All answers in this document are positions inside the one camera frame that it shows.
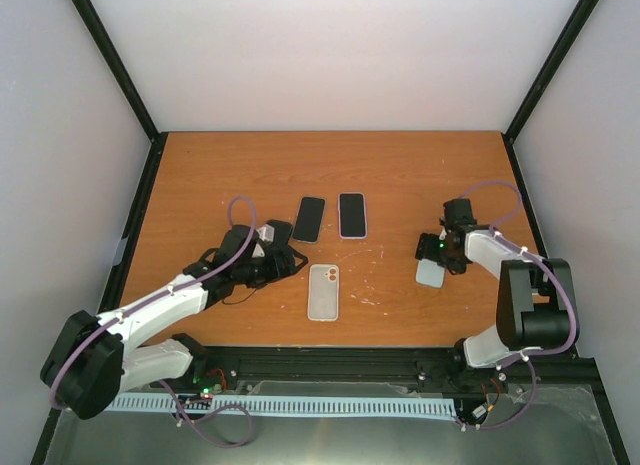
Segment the light blue phone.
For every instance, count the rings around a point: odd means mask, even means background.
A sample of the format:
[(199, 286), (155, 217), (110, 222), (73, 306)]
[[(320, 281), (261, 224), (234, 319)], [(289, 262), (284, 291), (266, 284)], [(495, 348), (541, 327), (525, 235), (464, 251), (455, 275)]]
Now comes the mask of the light blue phone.
[(446, 269), (438, 263), (423, 259), (418, 262), (415, 281), (422, 286), (440, 289), (444, 283)]

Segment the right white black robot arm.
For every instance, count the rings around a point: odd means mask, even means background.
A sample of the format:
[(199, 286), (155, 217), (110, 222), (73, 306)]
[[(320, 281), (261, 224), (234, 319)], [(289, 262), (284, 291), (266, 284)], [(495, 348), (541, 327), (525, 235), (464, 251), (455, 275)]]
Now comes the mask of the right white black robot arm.
[(498, 280), (494, 324), (460, 339), (450, 352), (452, 379), (473, 370), (500, 371), (532, 356), (567, 352), (579, 335), (570, 265), (517, 246), (492, 225), (480, 225), (471, 200), (443, 204), (439, 233), (423, 233), (416, 247), (415, 281), (439, 289), (446, 274), (478, 265)]

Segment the cream white phone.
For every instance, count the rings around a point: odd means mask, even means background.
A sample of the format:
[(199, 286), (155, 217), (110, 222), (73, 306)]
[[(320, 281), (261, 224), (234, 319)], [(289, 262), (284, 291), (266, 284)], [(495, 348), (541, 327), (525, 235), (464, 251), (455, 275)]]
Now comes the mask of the cream white phone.
[(333, 322), (339, 317), (340, 271), (335, 264), (314, 264), (309, 269), (307, 317)]

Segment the black phone case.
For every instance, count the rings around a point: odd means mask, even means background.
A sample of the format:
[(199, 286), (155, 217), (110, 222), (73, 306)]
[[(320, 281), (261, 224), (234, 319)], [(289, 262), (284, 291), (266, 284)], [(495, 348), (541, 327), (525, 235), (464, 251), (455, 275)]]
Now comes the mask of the black phone case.
[(271, 219), (266, 224), (275, 228), (275, 238), (273, 244), (267, 249), (266, 255), (282, 253), (286, 248), (291, 248), (289, 240), (293, 233), (293, 225), (289, 222)]

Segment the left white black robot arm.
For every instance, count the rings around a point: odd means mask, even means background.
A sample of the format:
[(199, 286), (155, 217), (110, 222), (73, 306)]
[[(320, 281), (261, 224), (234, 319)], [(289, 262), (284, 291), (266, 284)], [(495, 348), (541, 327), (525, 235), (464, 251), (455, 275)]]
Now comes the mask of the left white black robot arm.
[(53, 405), (86, 420), (117, 395), (153, 382), (201, 385), (210, 362), (203, 345), (186, 333), (156, 345), (149, 339), (224, 301), (238, 286), (258, 290), (296, 275), (308, 259), (290, 245), (292, 233), (292, 225), (279, 220), (258, 229), (234, 225), (220, 246), (206, 250), (160, 289), (98, 315), (71, 315), (40, 372)]

